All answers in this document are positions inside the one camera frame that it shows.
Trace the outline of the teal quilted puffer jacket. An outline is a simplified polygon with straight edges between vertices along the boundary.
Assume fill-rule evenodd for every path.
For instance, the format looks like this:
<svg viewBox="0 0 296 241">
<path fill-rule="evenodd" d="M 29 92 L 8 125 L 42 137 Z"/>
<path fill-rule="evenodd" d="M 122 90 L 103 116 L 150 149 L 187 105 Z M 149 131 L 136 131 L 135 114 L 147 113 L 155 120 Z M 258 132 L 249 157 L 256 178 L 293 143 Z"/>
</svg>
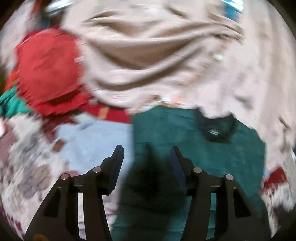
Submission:
<svg viewBox="0 0 296 241">
<path fill-rule="evenodd" d="M 210 175 L 231 174 L 268 236 L 266 208 L 258 194 L 264 143 L 232 116 L 220 118 L 213 128 L 213 134 L 203 135 L 193 110 L 157 107 L 133 117 L 134 162 L 122 186 L 114 240 L 182 240 L 192 198 L 179 189 L 171 162 L 173 146 Z M 214 236 L 215 218 L 212 194 L 206 240 Z"/>
</svg>

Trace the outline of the floral bedspread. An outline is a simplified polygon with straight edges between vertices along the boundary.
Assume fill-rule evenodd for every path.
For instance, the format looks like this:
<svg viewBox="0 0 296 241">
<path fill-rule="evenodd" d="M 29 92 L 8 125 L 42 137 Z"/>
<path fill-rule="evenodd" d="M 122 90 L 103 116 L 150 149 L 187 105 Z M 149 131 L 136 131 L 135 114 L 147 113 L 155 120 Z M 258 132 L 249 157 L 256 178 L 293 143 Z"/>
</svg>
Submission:
<svg viewBox="0 0 296 241">
<path fill-rule="evenodd" d="M 59 126 L 84 121 L 107 121 L 87 113 L 42 119 L 17 114 L 3 122 L 1 137 L 1 215 L 17 237 L 23 238 L 41 202 L 63 174 L 71 171 L 56 137 Z"/>
</svg>

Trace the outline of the light blue folded garment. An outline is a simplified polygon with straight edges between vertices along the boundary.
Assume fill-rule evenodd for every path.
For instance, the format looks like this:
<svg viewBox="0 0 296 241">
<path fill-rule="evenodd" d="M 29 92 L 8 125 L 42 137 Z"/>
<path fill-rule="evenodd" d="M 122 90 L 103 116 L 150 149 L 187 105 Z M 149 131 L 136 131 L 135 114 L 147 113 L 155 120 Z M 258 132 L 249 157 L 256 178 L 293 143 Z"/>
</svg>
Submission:
<svg viewBox="0 0 296 241">
<path fill-rule="evenodd" d="M 124 160 L 119 174 L 122 178 L 134 160 L 132 134 L 133 127 L 128 123 L 89 120 L 59 126 L 56 137 L 65 142 L 60 155 L 68 161 L 70 170 L 79 174 L 99 166 L 117 145 L 123 146 Z"/>
</svg>

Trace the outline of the green cloth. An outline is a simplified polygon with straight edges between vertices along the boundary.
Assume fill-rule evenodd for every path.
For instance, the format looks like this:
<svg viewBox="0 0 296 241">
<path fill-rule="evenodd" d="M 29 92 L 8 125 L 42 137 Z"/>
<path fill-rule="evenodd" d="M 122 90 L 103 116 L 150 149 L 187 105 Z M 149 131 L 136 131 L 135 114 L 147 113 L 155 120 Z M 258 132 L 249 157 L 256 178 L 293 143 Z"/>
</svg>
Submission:
<svg viewBox="0 0 296 241">
<path fill-rule="evenodd" d="M 11 118 L 17 114 L 33 112 L 27 102 L 18 96 L 16 86 L 5 91 L 1 96 L 1 117 Z"/>
</svg>

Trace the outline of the red ruffled pillow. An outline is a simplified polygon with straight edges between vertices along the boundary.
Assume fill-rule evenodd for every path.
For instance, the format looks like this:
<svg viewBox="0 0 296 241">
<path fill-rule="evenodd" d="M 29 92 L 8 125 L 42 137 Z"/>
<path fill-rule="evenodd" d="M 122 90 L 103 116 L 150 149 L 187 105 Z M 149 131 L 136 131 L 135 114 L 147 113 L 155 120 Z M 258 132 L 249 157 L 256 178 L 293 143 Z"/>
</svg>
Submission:
<svg viewBox="0 0 296 241">
<path fill-rule="evenodd" d="M 91 95 L 80 82 L 83 73 L 76 38 L 57 28 L 27 34 L 15 47 L 16 66 L 4 90 L 36 113 L 62 115 L 88 104 Z"/>
</svg>

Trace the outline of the beige blanket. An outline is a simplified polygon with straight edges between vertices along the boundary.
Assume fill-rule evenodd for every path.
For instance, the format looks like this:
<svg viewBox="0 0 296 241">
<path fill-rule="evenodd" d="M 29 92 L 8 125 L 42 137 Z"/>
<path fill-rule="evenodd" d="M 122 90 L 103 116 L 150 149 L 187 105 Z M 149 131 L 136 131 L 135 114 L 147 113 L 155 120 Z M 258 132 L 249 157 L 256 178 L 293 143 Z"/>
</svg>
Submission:
<svg viewBox="0 0 296 241">
<path fill-rule="evenodd" d="M 269 2 L 245 1 L 234 21 L 220 1 L 74 1 L 61 27 L 78 38 L 81 82 L 99 101 L 233 113 L 266 143 L 267 168 L 289 155 L 295 38 Z"/>
</svg>

